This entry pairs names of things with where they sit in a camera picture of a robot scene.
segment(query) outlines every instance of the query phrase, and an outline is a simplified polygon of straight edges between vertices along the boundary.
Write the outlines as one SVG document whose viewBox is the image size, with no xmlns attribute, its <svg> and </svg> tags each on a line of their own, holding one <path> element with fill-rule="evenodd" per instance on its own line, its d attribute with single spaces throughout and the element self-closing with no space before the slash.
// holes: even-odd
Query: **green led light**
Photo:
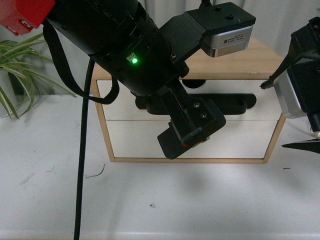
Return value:
<svg viewBox="0 0 320 240">
<path fill-rule="evenodd" d="M 135 57 L 134 59 L 131 60 L 131 62 L 132 62 L 133 64 L 136 64 L 136 63 L 138 62 L 138 59 Z"/>
</svg>

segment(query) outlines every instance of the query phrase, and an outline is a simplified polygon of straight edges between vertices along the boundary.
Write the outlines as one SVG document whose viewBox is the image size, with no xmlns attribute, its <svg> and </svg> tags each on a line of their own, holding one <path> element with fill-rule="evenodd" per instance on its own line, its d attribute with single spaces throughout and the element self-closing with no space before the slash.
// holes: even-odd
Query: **white table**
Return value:
<svg viewBox="0 0 320 240">
<path fill-rule="evenodd" d="M 0 118 L 1 240 L 73 238 L 82 99 L 41 101 Z M 81 239 L 320 239 L 320 155 L 281 147 L 308 131 L 288 119 L 267 164 L 110 163 L 90 103 Z"/>
</svg>

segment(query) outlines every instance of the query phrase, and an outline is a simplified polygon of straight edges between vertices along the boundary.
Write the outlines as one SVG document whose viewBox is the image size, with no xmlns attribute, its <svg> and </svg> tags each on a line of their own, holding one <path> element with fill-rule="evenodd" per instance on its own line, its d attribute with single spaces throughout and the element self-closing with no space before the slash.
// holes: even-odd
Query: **wooden frame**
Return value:
<svg viewBox="0 0 320 240">
<path fill-rule="evenodd" d="M 197 52 L 192 59 L 188 59 L 190 74 L 186 79 L 234 79 L 234 80 L 266 80 L 277 69 L 283 58 L 274 53 L 270 48 L 256 39 L 250 41 L 246 51 L 224 56 L 214 62 L 213 68 L 207 69 L 202 59 L 205 53 Z M 100 66 L 96 66 L 92 77 L 92 93 L 95 97 L 101 97 L 98 89 L 98 80 L 110 80 L 111 76 Z M 268 144 L 264 158 L 130 158 L 115 157 L 103 107 L 95 104 L 108 156 L 111 162 L 131 163 L 230 163 L 230 164 L 265 164 L 268 162 L 276 145 L 286 118 L 281 115 L 277 121 L 272 137 Z"/>
</svg>

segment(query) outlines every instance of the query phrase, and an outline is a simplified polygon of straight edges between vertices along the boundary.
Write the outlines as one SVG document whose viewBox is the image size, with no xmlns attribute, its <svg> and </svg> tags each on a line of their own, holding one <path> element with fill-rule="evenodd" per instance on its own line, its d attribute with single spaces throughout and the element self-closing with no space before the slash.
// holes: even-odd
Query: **red robot part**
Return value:
<svg viewBox="0 0 320 240">
<path fill-rule="evenodd" d="M 54 0 L 0 0 L 0 25 L 14 35 L 37 29 L 49 14 Z"/>
</svg>

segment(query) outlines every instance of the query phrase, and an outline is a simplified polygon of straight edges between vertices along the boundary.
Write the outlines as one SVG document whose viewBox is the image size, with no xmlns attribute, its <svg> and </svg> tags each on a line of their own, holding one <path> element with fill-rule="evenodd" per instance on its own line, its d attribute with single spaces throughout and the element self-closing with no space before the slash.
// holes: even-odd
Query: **screw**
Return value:
<svg viewBox="0 0 320 240">
<path fill-rule="evenodd" d="M 226 19 L 229 19 L 229 20 L 232 20 L 232 19 L 234 19 L 234 15 L 233 14 L 229 14 L 228 16 L 226 16 Z"/>
<path fill-rule="evenodd" d="M 200 118 L 205 119 L 206 117 L 207 117 L 207 114 L 205 112 L 200 114 Z"/>
<path fill-rule="evenodd" d="M 24 20 L 22 20 L 21 23 L 25 25 L 27 28 L 32 28 L 32 26 Z"/>
<path fill-rule="evenodd" d="M 200 103 L 199 103 L 199 102 L 196 102 L 195 104 L 193 104 L 193 107 L 194 107 L 195 109 L 199 108 L 199 107 L 200 107 Z"/>
<path fill-rule="evenodd" d="M 14 30 L 12 27 L 9 27 L 9 26 L 7 26 L 6 27 L 7 29 L 9 29 L 11 32 L 13 32 L 14 34 L 16 34 L 17 33 L 17 31 L 16 30 Z"/>
</svg>

